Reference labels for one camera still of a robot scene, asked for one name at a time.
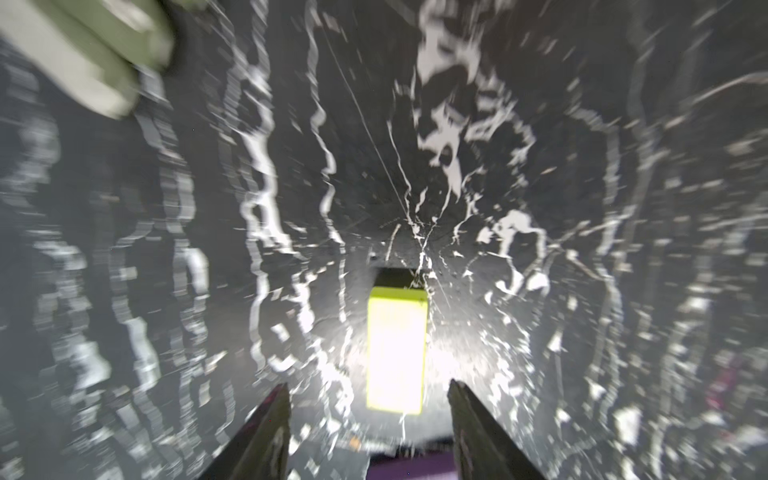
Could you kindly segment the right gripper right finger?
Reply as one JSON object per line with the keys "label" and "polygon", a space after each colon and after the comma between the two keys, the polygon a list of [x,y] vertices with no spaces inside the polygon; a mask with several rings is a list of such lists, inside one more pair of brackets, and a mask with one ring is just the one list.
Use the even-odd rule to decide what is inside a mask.
{"label": "right gripper right finger", "polygon": [[452,380],[447,397],[460,479],[545,479],[466,383]]}

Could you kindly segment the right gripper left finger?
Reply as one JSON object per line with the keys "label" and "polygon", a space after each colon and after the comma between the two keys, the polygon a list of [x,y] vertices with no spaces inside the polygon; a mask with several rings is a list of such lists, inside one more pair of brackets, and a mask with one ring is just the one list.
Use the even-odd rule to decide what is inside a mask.
{"label": "right gripper left finger", "polygon": [[288,386],[278,384],[199,479],[286,479],[290,416]]}

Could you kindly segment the purple block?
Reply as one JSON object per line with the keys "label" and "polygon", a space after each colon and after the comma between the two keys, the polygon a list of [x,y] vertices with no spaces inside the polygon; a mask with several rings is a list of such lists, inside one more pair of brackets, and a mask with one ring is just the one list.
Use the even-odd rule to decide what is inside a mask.
{"label": "purple block", "polygon": [[415,457],[376,457],[366,480],[458,480],[453,455],[448,452]]}

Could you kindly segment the green block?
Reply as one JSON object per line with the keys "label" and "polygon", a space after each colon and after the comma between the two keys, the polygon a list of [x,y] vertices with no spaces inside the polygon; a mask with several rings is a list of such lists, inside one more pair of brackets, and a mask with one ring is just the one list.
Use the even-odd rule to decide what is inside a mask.
{"label": "green block", "polygon": [[367,303],[366,405],[422,412],[429,296],[414,271],[382,268]]}

